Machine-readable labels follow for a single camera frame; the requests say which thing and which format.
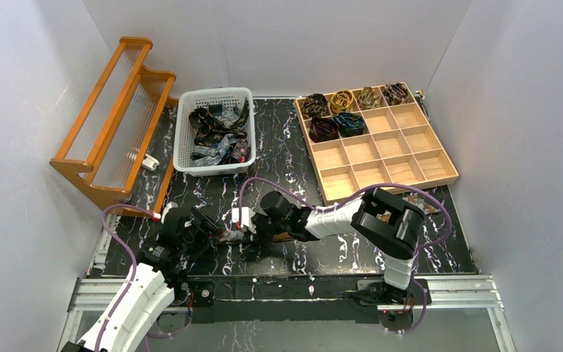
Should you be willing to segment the orange grey patterned tie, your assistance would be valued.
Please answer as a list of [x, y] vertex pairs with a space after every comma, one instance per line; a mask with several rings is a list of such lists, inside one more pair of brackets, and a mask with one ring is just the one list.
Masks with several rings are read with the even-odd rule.
[[237, 224], [239, 215], [243, 216], [246, 227], [243, 230], [224, 230], [220, 242], [225, 243], [278, 243], [297, 240], [301, 242], [318, 241], [332, 235], [351, 233], [350, 222], [358, 211], [360, 199], [357, 198], [341, 206], [317, 206], [314, 210], [291, 205], [290, 215], [279, 220], [272, 216], [256, 213], [251, 208], [232, 210], [232, 222]]

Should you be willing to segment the wooden compartment tray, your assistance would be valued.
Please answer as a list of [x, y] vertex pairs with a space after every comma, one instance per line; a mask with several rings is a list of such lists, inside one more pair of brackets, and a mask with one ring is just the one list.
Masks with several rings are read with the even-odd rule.
[[[309, 138], [312, 119], [305, 119], [301, 108], [305, 97], [295, 100], [298, 119], [306, 140], [307, 150], [317, 175], [325, 204], [341, 202], [354, 192], [379, 183], [395, 183], [417, 188], [432, 188], [453, 184], [460, 174], [438, 139], [424, 112], [421, 91], [409, 91], [408, 103], [390, 106], [383, 87], [372, 87], [380, 95], [380, 107], [360, 110], [353, 93], [350, 112], [360, 114], [366, 123], [360, 136], [341, 137], [314, 143]], [[324, 94], [333, 119], [329, 100], [335, 92]]]

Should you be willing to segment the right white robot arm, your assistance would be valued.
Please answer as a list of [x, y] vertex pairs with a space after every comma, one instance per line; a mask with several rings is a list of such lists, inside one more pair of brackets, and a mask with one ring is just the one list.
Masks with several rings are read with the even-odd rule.
[[292, 204], [278, 191], [260, 201], [261, 212], [232, 209], [235, 230], [229, 241], [272, 243], [281, 235], [300, 241], [355, 233], [384, 254], [382, 282], [360, 284], [348, 295], [363, 305], [409, 304], [411, 274], [425, 212], [381, 188], [364, 192], [343, 205], [307, 207]]

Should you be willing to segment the white plastic basket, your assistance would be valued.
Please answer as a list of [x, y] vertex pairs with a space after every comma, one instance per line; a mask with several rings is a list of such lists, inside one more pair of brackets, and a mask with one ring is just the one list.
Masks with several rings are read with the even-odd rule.
[[194, 177], [245, 173], [256, 159], [255, 142], [250, 89], [200, 89], [180, 96], [173, 152], [177, 171]]

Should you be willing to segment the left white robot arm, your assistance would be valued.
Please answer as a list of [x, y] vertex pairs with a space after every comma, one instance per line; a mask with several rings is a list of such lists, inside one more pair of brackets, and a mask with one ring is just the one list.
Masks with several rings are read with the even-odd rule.
[[134, 351], [167, 307], [185, 305], [191, 316], [193, 307], [212, 304], [213, 286], [189, 281], [185, 264], [212, 249], [224, 227], [197, 208], [143, 213], [162, 228], [138, 252], [110, 233], [130, 256], [129, 273], [97, 322], [63, 351]]

